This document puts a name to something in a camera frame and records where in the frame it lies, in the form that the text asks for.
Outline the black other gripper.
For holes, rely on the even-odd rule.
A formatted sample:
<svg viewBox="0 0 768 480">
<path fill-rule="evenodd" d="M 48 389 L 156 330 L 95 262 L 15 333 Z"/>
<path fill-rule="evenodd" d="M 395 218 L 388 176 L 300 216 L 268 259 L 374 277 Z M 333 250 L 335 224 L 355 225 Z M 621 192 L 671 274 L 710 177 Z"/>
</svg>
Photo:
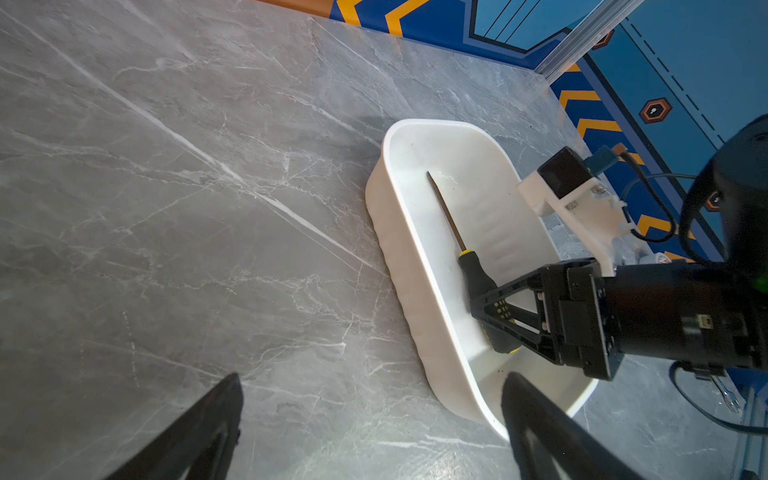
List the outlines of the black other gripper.
<svg viewBox="0 0 768 480">
<path fill-rule="evenodd" d="M 602 276 L 592 259 L 563 261 L 533 270 L 470 301 L 480 321 L 552 364 L 611 381 L 623 359 L 601 312 Z M 522 291 L 541 292 L 533 310 L 509 304 Z M 501 318 L 541 318 L 533 332 Z M 514 459 L 523 479 L 638 479 L 565 412 L 517 372 L 504 382 L 501 408 Z"/>
</svg>

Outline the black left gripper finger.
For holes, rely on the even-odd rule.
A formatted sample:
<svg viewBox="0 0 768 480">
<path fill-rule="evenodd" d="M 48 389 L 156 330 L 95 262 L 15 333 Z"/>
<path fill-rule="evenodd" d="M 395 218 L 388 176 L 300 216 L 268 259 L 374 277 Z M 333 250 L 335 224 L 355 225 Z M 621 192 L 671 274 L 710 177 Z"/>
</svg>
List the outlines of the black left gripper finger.
<svg viewBox="0 0 768 480">
<path fill-rule="evenodd" d="M 110 479 L 224 479 L 240 438 L 244 396 L 231 373 L 111 473 Z"/>
</svg>

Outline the black yellow handled screwdriver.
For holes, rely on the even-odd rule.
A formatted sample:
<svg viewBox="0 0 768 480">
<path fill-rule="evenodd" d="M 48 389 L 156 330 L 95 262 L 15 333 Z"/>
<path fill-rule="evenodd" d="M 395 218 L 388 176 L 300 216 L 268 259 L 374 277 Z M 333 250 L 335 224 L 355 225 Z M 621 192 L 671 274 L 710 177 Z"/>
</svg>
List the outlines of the black yellow handled screwdriver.
<svg viewBox="0 0 768 480">
<path fill-rule="evenodd" d="M 496 289 L 497 284 L 481 266 L 477 253 L 466 247 L 466 244 L 453 219 L 453 216 L 450 213 L 448 205 L 438 187 L 437 182 L 430 172 L 427 172 L 426 176 L 436 195 L 443 214 L 448 221 L 458 247 L 461 250 L 457 262 L 465 279 L 469 300 L 473 301 L 476 297 L 480 297 L 482 294 Z M 482 320 L 479 317 L 480 312 L 482 312 L 482 309 L 477 309 L 473 306 L 470 306 L 470 313 L 475 319 L 478 320 L 491 346 L 497 353 L 510 354 L 521 347 L 520 342 L 517 341 L 513 336 L 509 335 L 503 330 L 499 330 L 485 320 Z"/>
</svg>

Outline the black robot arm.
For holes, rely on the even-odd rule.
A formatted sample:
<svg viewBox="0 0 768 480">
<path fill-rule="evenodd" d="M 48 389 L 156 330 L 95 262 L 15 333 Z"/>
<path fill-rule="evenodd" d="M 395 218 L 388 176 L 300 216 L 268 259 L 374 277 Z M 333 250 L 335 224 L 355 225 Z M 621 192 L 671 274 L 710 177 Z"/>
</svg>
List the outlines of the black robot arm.
<svg viewBox="0 0 768 480">
<path fill-rule="evenodd" d="M 520 176 L 482 129 L 408 119 L 386 133 L 369 214 L 428 381 L 493 428 L 525 479 L 631 479 L 573 413 L 626 355 L 700 379 L 767 366 L 767 120 L 705 165 L 651 250 L 601 180 L 622 145 L 563 148 Z"/>
</svg>

